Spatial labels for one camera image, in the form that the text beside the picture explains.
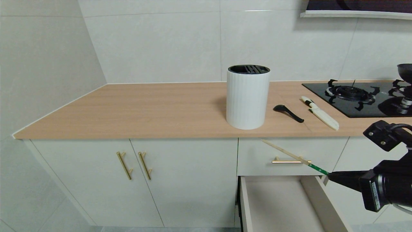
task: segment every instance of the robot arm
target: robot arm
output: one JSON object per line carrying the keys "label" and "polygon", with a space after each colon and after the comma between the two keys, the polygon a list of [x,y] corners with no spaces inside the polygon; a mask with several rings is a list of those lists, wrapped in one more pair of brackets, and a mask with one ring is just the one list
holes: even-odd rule
{"label": "robot arm", "polygon": [[371,170],[332,172],[329,180],[361,192],[365,209],[370,211],[378,212],[387,204],[412,207],[412,134],[403,128],[412,131],[408,124],[378,121],[363,132],[387,152],[405,143],[408,152],[400,160],[383,160]]}

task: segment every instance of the kitchen knife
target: kitchen knife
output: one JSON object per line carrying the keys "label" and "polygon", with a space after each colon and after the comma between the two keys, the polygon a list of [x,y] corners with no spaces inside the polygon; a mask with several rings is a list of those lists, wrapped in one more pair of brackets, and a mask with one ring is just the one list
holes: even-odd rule
{"label": "kitchen knife", "polygon": [[334,120],[329,114],[324,112],[320,109],[312,100],[309,98],[302,96],[302,100],[305,102],[306,105],[310,107],[309,111],[312,112],[316,117],[318,117],[322,122],[328,125],[330,128],[334,130],[339,129],[339,123]]}

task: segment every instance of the white cabinet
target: white cabinet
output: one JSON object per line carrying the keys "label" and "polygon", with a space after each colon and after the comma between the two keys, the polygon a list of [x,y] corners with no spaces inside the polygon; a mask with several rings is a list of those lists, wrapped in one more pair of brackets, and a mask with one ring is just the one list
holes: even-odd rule
{"label": "white cabinet", "polygon": [[[97,225],[163,227],[129,140],[34,140],[33,143]],[[117,152],[125,152],[122,161],[127,170],[133,168],[131,180]]]}
{"label": "white cabinet", "polygon": [[[403,143],[399,144],[390,152],[385,152],[366,137],[350,137],[333,171],[369,170],[384,159],[398,160],[405,155],[406,152],[407,149]],[[339,208],[352,225],[373,223],[387,208],[386,206],[378,213],[368,211],[363,205],[362,194],[360,192],[332,181],[327,183],[326,190],[338,203]]]}
{"label": "white cabinet", "polygon": [[[297,156],[311,160],[327,171],[336,165],[348,137],[335,138],[269,138],[269,142]],[[288,155],[265,144],[260,138],[239,138],[238,175],[319,175],[304,164],[272,163],[293,160]]]}
{"label": "white cabinet", "polygon": [[[411,207],[402,206],[405,209],[411,210]],[[404,213],[394,206],[390,205],[388,208],[376,219],[375,223],[393,223],[402,221],[411,221],[412,215]]]}
{"label": "white cabinet", "polygon": [[237,138],[131,141],[165,227],[234,226]]}

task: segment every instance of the kitchen counter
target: kitchen counter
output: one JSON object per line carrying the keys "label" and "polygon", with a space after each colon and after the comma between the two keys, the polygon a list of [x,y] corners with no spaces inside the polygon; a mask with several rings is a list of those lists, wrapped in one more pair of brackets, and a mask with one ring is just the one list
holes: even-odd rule
{"label": "kitchen counter", "polygon": [[[105,85],[14,134],[16,139],[122,139],[207,137],[361,136],[380,118],[348,118],[302,83],[271,82],[262,127],[239,130],[225,120],[226,83],[158,83]],[[334,131],[308,111],[307,96],[340,124]],[[298,123],[274,112],[286,105],[305,120]],[[412,124],[412,117],[383,118]]]}

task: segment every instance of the black glass cooktop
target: black glass cooktop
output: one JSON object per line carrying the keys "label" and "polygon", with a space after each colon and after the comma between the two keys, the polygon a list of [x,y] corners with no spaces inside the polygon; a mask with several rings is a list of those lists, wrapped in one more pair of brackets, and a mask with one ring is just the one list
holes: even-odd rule
{"label": "black glass cooktop", "polygon": [[412,86],[402,80],[302,85],[350,118],[412,117]]}

